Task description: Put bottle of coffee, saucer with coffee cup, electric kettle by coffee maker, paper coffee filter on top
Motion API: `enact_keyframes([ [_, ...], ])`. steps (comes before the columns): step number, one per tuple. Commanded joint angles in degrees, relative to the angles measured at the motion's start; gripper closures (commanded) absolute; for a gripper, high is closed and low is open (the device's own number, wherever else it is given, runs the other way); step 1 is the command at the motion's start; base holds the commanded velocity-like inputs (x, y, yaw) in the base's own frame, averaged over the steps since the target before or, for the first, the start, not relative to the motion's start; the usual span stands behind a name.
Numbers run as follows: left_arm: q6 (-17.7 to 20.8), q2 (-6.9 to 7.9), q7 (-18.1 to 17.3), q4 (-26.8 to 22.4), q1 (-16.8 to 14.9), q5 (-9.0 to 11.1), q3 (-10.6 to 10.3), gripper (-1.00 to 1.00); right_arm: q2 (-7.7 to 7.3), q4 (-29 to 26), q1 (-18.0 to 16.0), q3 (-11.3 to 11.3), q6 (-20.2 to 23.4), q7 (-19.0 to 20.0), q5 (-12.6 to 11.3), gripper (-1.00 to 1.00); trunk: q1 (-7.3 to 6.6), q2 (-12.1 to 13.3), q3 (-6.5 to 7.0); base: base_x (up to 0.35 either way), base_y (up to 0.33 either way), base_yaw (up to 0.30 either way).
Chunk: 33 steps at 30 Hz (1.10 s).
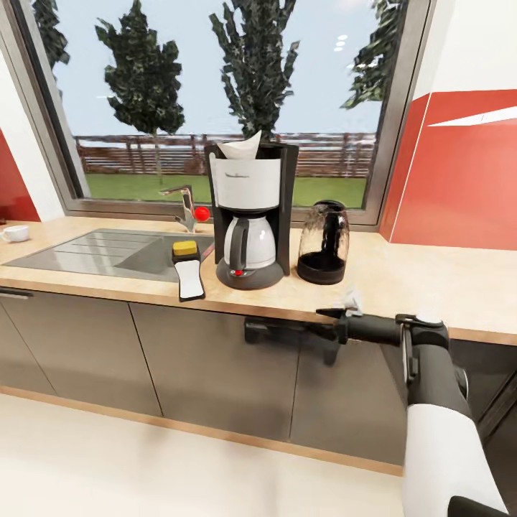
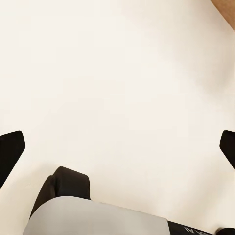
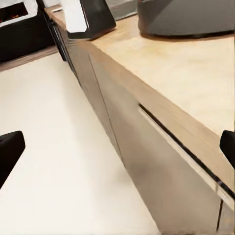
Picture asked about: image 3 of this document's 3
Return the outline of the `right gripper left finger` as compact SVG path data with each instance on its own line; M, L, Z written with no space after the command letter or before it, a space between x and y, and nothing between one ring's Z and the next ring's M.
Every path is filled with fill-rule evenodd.
M0 189L25 150L22 131L0 136Z

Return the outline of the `bottle of coffee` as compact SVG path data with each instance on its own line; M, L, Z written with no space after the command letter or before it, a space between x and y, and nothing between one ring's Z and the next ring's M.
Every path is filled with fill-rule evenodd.
M116 27L106 0L61 0L69 40L90 40Z

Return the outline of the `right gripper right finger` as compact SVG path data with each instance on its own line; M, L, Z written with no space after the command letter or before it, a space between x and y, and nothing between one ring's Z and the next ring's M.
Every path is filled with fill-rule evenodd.
M235 170L235 132L224 130L219 147Z

